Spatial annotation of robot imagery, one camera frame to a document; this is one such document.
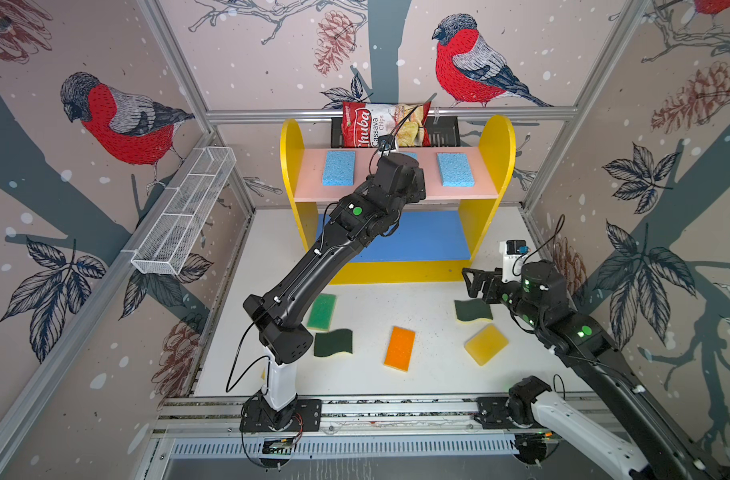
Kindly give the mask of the yellow sponge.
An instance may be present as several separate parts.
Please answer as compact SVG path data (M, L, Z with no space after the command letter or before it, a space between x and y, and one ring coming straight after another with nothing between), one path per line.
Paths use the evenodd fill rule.
M464 349L478 366L484 366L508 344L494 325L487 325L464 344Z

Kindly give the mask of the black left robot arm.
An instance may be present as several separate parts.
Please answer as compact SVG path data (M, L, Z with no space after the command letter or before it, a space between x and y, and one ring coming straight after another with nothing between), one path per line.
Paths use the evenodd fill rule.
M402 153L379 158L376 172L333 204L322 232L290 272L262 296L243 303L269 359L262 401L272 413L297 401L296 365L312 346L302 325L308 309L338 272L378 237L392 235L404 207L426 199L423 169Z

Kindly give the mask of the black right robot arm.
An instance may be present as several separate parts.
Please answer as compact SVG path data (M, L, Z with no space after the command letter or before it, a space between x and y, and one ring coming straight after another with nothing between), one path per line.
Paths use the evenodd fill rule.
M571 444L614 479L730 479L730 466L692 441L642 385L610 336L574 310L566 282L550 261L524 265L517 280L497 268L462 271L467 292L521 319L549 353L580 377L628 435L623 440L529 376L509 390L513 423L537 423Z

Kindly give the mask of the yellow shelf unit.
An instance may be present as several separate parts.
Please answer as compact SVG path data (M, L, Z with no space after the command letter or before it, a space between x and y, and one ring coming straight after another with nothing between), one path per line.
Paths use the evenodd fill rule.
M418 163L425 172L427 198L409 211L456 211L471 253L470 260L427 262L348 263L334 279L335 285L452 282L471 266L501 204L513 175L516 139L511 121L504 116L490 118L475 147L459 147L467 155L474 176L472 188L443 187L437 162L442 148L415 148ZM280 135L280 164L285 191L299 230L301 241L309 248L316 240L322 217L319 207L335 202L352 192L350 186L324 186L322 173L324 149L304 145L297 121L284 122Z

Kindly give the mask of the dark green wavy sponge right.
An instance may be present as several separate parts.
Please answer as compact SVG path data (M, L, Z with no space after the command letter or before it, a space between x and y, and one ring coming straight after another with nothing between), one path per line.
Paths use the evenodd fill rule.
M454 308L456 320L462 323L477 320L493 320L490 305L481 299L455 300Z

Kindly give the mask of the dark green wavy sponge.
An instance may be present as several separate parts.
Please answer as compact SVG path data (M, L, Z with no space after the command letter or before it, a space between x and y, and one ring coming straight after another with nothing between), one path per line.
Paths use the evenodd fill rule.
M353 332L350 329L337 329L315 335L315 357L327 358L339 353L353 353Z
M490 305L481 299L455 300L454 308L456 320L462 323L477 320L493 320Z

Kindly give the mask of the red cassava chips bag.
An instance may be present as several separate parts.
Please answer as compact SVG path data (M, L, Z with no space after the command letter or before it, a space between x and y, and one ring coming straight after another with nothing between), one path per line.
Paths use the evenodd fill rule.
M398 147L424 147L431 142L426 121L431 103L381 104L344 102L342 133L345 148L376 147L384 135L394 135Z

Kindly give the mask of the orange sponge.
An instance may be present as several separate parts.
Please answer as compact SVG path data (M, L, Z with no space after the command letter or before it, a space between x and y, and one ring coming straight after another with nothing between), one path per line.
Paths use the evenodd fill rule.
M384 365L402 372L409 370L416 333L395 326L392 329Z

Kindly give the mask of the dark green wavy sponge left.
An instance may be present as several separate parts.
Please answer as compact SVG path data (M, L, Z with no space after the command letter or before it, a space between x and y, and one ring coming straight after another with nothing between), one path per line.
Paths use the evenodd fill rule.
M315 335L315 357L327 358L339 353L353 353L353 332L350 329L337 329Z

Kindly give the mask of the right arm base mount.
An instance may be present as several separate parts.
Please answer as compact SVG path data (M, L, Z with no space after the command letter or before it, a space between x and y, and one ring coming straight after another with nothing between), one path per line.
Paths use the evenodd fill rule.
M526 377L513 385L506 397L478 397L472 419L484 429L531 428L536 424L533 405L545 392L552 392L547 383L535 376Z

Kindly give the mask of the white mesh wall tray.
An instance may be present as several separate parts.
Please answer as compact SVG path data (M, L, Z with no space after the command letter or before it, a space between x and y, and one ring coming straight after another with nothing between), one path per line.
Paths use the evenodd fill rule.
M140 273L181 273L235 163L229 147L193 151L191 167L131 260Z

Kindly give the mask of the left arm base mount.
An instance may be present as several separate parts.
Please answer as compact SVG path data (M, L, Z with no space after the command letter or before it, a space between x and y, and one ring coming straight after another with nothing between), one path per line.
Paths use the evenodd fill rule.
M253 394L241 408L241 433L318 432L322 401L296 396L287 406L274 410L261 391Z

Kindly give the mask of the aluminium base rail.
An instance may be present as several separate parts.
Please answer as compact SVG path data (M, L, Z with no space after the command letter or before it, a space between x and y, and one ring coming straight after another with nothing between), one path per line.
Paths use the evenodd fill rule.
M152 429L161 459L301 460L534 454L562 444L548 428L515 425L504 394L323 396L302 399L290 426L271 429L255 401L168 401Z

